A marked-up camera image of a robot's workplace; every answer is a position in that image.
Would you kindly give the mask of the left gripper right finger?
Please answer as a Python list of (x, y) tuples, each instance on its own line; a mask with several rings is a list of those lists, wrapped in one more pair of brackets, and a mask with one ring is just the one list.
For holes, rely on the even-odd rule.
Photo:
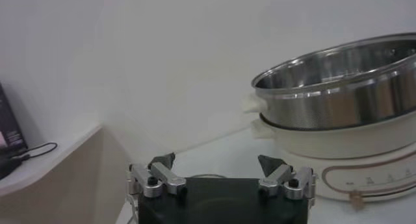
[(259, 191), (266, 197), (282, 193), (290, 200), (314, 200), (316, 196), (316, 174), (310, 167), (294, 169), (279, 158), (265, 155), (257, 157), (264, 177), (259, 179)]

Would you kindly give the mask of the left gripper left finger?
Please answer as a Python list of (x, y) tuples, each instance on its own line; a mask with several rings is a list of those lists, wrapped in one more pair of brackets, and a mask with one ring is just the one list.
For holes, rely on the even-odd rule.
[(154, 157), (149, 164), (130, 164), (127, 174), (127, 194), (140, 193), (147, 198), (158, 198), (164, 188), (168, 194), (182, 198), (187, 194), (187, 180), (172, 172), (175, 153)]

